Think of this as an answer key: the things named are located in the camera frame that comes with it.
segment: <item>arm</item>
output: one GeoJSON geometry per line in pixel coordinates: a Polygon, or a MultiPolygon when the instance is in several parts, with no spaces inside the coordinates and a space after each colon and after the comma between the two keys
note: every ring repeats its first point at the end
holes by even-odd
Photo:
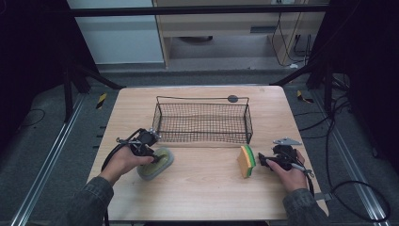
{"type": "MultiPolygon", "coordinates": [[[[299,151],[296,151],[299,161],[305,159],[299,151]]],[[[279,176],[288,195],[283,204],[287,212],[288,225],[308,226],[327,225],[327,215],[319,207],[314,197],[308,190],[305,174],[299,169],[282,169],[276,162],[266,160],[270,168],[279,176]]]]}
{"type": "Polygon", "coordinates": [[[121,175],[152,160],[149,156],[133,155],[128,147],[121,148],[105,169],[73,196],[67,209],[50,225],[102,225],[106,208],[114,196],[112,186],[121,175]]]}

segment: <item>black curtain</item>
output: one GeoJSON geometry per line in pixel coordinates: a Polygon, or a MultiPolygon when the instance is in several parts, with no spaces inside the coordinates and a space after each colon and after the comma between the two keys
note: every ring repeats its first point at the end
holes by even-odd
{"type": "Polygon", "coordinates": [[[75,19],[43,16],[46,9],[70,8],[65,0],[0,1],[0,154],[35,96],[63,84],[63,57],[98,72],[75,19]]]}
{"type": "MultiPolygon", "coordinates": [[[[332,5],[347,4],[348,8],[326,14],[313,51],[325,51],[323,56],[331,59],[333,71],[349,76],[349,98],[357,119],[376,153],[390,159],[399,172],[399,154],[392,145],[397,139],[393,131],[399,126],[399,2],[357,2],[331,0],[332,5]],[[333,42],[323,48],[331,38],[333,42]]],[[[309,85],[317,87],[323,76],[312,73],[309,85]]]]}

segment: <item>sponge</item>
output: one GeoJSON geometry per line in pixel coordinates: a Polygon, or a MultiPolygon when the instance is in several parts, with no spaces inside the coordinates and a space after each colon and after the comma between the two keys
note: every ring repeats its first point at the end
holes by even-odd
{"type": "Polygon", "coordinates": [[[157,149],[153,154],[159,156],[159,161],[137,167],[138,175],[145,181],[150,181],[168,168],[174,160],[172,152],[165,147],[157,149]]]}
{"type": "Polygon", "coordinates": [[[244,178],[248,178],[252,173],[252,169],[256,166],[253,152],[248,145],[241,146],[237,160],[240,165],[241,174],[244,178]]]}

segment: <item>wire basket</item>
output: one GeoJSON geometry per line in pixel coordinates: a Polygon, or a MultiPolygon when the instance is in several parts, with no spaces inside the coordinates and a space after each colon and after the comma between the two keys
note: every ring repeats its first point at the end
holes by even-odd
{"type": "Polygon", "coordinates": [[[163,142],[222,141],[249,144],[248,97],[156,97],[152,128],[163,142]]]}

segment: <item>gray floor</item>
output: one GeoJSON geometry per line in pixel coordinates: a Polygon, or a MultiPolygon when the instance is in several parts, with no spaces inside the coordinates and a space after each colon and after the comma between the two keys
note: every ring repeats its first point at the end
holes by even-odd
{"type": "MultiPolygon", "coordinates": [[[[128,87],[140,86],[197,86],[253,84],[266,85],[276,82],[294,71],[282,67],[274,57],[274,51],[265,36],[255,37],[214,37],[211,41],[201,39],[175,39],[171,61],[167,69],[137,69],[130,73],[104,73],[104,76],[128,87]]],[[[306,128],[323,119],[323,112],[317,103],[299,101],[296,92],[306,88],[303,75],[284,87],[297,127],[306,128]]],[[[30,220],[48,220],[65,206],[68,198],[87,181],[92,163],[101,142],[117,90],[89,79],[92,89],[89,94],[74,92],[74,100],[83,97],[82,109],[76,119],[56,165],[39,196],[30,220]],[[96,109],[99,96],[106,92],[102,109],[96,109]]],[[[323,89],[312,90],[309,95],[317,100],[323,89]]],[[[342,95],[334,91],[334,97],[342,95]]],[[[56,140],[64,120],[63,88],[43,92],[32,104],[32,110],[23,126],[11,141],[10,155],[1,160],[0,179],[0,221],[10,221],[22,204],[29,188],[34,183],[41,165],[56,140]]],[[[399,225],[399,197],[397,187],[399,177],[384,159],[374,158],[371,145],[360,129],[357,120],[350,112],[350,106],[337,113],[336,131],[350,150],[354,161],[367,182],[378,188],[390,201],[392,216],[387,225],[399,225]]],[[[327,132],[327,124],[322,123],[310,130],[302,131],[301,136],[311,159],[322,191],[328,193],[326,169],[326,138],[315,138],[327,132]]],[[[350,180],[351,173],[340,153],[337,138],[331,137],[328,146],[329,173],[332,184],[350,180]]],[[[358,188],[346,186],[340,189],[340,197],[353,209],[367,215],[358,188]]],[[[374,225],[349,213],[336,199],[327,203],[329,220],[332,225],[374,225]]],[[[284,221],[272,225],[284,225],[284,221]]]]}

